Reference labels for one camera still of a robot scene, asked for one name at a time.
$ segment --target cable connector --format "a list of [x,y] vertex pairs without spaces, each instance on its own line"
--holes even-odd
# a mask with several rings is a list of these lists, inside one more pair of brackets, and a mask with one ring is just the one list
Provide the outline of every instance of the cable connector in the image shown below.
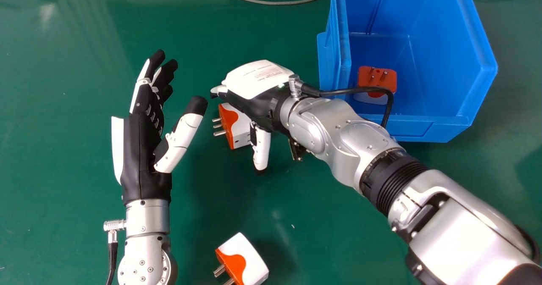
[[237,233],[215,250],[220,266],[215,277],[226,272],[230,279],[224,285],[260,285],[269,276],[269,269],[252,244]]
[[213,122],[220,122],[213,128],[222,128],[215,131],[213,136],[226,136],[230,149],[236,149],[250,145],[250,118],[229,103],[222,103],[218,106],[219,118]]

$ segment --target blue plastic storage box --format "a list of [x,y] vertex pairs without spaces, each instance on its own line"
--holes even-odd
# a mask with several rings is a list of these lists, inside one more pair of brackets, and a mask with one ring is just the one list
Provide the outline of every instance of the blue plastic storage box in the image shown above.
[[[457,136],[472,124],[497,73],[473,0],[331,0],[318,60],[323,90],[356,87],[360,66],[397,71],[387,129],[399,141]],[[338,97],[380,123],[382,105]]]

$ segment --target plug pin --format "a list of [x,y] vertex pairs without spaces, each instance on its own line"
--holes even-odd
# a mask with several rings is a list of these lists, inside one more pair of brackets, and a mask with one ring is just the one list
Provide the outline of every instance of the plug pin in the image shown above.
[[213,271],[213,274],[215,275],[215,277],[218,277],[219,275],[223,274],[224,271],[226,271],[226,266],[220,265],[215,271]]

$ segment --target green tabletop surface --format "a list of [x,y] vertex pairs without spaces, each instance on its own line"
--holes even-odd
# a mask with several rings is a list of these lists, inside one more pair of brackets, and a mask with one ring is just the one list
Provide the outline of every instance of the green tabletop surface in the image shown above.
[[[447,144],[403,146],[542,243],[542,0],[475,2],[499,63],[478,117]],[[316,35],[328,12],[329,0],[0,0],[0,284],[105,282],[102,224],[124,218],[110,117],[127,115],[157,48],[180,65],[164,109],[170,127],[191,96],[250,61],[318,86]],[[219,103],[174,171],[177,284],[224,283],[212,274],[214,250],[237,232],[267,262],[267,285],[417,283],[386,218],[325,163],[292,161],[276,135],[258,177],[250,148],[214,138]]]

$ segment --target robotic arm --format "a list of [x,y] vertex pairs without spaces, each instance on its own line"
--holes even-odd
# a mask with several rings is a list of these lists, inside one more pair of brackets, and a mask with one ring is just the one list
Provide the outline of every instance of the robotic arm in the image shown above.
[[171,172],[183,157],[201,123],[207,100],[193,97],[172,131],[161,138],[164,103],[173,93],[169,85],[177,69],[175,60],[164,61],[158,50],[147,59],[137,79],[130,115],[112,117],[113,166],[122,187],[126,219],[106,221],[113,282],[116,269],[117,231],[126,230],[124,257],[118,269],[120,284],[172,285],[177,265],[170,254]]
[[378,125],[359,117],[344,100],[324,97],[367,91],[385,92],[391,109],[389,90],[323,92],[284,67],[255,61],[229,73],[211,97],[252,121],[247,129],[257,170],[267,167],[271,139],[258,138],[253,127],[287,135],[295,160],[309,152],[329,165],[337,181],[366,197],[409,245],[406,264],[421,283],[542,284],[536,242],[447,175],[405,152],[385,130],[388,111]]

